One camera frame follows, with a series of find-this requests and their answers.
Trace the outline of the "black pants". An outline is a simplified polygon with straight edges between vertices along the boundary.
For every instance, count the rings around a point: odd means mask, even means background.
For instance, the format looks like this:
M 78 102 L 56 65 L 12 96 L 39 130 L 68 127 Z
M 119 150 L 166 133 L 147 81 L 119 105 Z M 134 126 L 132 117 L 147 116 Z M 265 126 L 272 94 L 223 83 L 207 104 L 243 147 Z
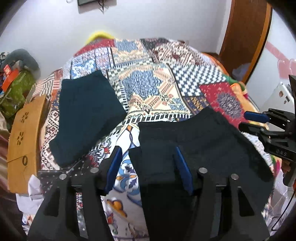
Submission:
M 205 108 L 180 122 L 140 122 L 129 150 L 150 240 L 265 240 L 262 210 L 273 174 L 255 146 L 222 114 Z M 192 194 L 175 166 L 179 147 Z

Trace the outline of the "folded dark teal pants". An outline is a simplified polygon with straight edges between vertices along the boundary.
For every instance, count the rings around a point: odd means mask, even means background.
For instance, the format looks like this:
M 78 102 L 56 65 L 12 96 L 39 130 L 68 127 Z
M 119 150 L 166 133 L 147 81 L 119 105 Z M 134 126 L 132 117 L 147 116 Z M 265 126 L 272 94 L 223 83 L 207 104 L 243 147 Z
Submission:
M 56 163 L 64 168 L 86 155 L 126 117 L 126 111 L 100 70 L 64 79 L 59 98 L 59 130 L 50 141 Z

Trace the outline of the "white cloth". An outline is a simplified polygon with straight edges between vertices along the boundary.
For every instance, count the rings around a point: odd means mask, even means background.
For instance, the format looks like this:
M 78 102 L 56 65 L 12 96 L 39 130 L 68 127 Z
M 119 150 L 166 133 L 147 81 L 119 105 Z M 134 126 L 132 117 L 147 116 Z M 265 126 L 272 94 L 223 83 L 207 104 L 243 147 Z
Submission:
M 36 215 L 43 200 L 41 182 L 35 175 L 31 175 L 28 182 L 28 193 L 16 194 L 18 209 L 24 214 Z

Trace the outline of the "wooden lap table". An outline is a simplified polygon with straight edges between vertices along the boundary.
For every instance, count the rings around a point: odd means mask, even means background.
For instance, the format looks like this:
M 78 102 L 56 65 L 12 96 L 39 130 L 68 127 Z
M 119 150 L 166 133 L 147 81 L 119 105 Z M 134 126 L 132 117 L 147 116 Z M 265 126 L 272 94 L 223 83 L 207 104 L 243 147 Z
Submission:
M 8 188 L 27 194 L 28 182 L 40 168 L 40 132 L 47 96 L 41 95 L 16 113 L 8 147 Z

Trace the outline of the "brown wooden door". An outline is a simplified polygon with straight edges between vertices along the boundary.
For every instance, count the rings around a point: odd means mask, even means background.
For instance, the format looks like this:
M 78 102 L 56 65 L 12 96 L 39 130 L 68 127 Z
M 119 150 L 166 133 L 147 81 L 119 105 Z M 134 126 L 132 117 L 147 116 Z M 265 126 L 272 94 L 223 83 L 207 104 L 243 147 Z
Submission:
M 230 74 L 242 64 L 249 64 L 242 78 L 247 83 L 260 58 L 270 28 L 272 7 L 267 1 L 231 2 L 228 25 L 219 54 Z

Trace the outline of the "colourful patchwork bedspread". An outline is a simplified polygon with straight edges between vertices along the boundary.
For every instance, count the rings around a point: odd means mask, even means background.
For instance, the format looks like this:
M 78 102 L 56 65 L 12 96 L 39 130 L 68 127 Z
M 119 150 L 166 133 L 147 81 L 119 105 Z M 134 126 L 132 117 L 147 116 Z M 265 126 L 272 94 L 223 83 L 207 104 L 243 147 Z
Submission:
M 59 130 L 62 81 L 98 70 L 114 89 L 126 117 L 86 155 L 62 168 L 49 146 Z M 161 38 L 115 39 L 109 46 L 82 51 L 36 84 L 33 97 L 44 94 L 49 101 L 41 147 L 45 199 L 28 240 L 150 240 L 139 178 L 129 157 L 129 150 L 140 146 L 138 124 L 185 121 L 205 108 L 222 114 L 237 129 L 244 122 L 243 108 L 220 69 L 186 45 Z M 251 142 L 249 135 L 242 134 Z M 114 147 L 121 147 L 122 162 L 106 194 L 105 160 Z M 273 187 L 261 213 L 267 229 L 265 211 L 274 188 L 271 172 Z M 268 232 L 265 240 L 272 240 Z

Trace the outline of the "pink striped curtain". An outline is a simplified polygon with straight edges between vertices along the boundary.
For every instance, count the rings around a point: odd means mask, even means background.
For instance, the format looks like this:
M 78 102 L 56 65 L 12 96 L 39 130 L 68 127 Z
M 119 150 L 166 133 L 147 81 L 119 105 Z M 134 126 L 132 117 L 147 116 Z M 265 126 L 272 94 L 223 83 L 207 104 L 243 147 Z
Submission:
M 8 164 L 7 154 L 9 145 L 10 133 L 7 128 L 6 120 L 2 113 L 0 113 L 0 178 L 1 188 L 8 189 Z

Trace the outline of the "green patterned storage bag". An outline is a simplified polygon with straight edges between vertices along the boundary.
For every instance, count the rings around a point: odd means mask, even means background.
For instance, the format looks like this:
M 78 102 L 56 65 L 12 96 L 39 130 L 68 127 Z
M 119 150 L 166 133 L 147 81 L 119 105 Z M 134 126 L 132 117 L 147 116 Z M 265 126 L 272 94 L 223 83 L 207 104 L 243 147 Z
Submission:
M 35 82 L 36 80 L 29 71 L 20 71 L 17 78 L 1 97 L 1 113 L 5 118 L 11 118 L 23 107 L 27 95 Z

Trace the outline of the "yellow pillow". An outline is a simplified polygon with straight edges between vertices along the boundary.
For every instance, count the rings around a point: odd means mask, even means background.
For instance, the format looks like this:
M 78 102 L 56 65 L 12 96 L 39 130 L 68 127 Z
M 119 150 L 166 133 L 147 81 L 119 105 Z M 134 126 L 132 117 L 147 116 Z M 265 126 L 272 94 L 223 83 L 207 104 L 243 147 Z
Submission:
M 107 32 L 104 31 L 96 31 L 89 35 L 87 38 L 85 45 L 90 44 L 91 42 L 97 40 L 97 39 L 114 39 L 115 37 Z

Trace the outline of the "orange box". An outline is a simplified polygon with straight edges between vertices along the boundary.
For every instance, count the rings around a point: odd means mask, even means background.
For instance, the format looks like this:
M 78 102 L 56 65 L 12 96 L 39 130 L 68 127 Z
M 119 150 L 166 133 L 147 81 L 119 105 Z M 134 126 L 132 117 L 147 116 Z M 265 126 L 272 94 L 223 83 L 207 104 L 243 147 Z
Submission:
M 19 75 L 20 71 L 18 68 L 16 69 L 12 69 L 10 68 L 9 65 L 6 65 L 4 67 L 4 74 L 6 76 L 3 85 L 2 85 L 2 90 L 4 92 L 6 92 L 8 90 L 8 88 L 10 87 L 11 83 L 17 78 L 17 76 Z

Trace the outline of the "grey neck pillow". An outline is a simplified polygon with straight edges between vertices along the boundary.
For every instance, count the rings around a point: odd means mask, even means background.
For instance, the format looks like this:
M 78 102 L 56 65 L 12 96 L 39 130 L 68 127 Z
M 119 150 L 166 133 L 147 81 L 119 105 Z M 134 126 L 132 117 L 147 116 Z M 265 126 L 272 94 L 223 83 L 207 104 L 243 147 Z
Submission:
M 8 54 L 5 58 L 7 64 L 12 64 L 13 62 L 19 63 L 19 66 L 27 68 L 31 71 L 33 76 L 38 79 L 41 76 L 41 70 L 37 61 L 32 57 L 29 52 L 25 49 L 16 49 Z

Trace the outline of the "black framed wall picture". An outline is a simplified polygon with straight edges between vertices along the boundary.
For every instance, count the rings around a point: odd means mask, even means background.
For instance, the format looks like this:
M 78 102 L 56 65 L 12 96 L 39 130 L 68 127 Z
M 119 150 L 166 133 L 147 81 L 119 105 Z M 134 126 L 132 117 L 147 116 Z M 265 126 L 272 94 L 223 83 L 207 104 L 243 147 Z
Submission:
M 104 0 L 78 0 L 77 1 L 78 6 L 83 6 L 83 5 L 94 3 L 94 2 L 98 3 L 102 8 L 104 7 L 104 3 L 105 3 Z

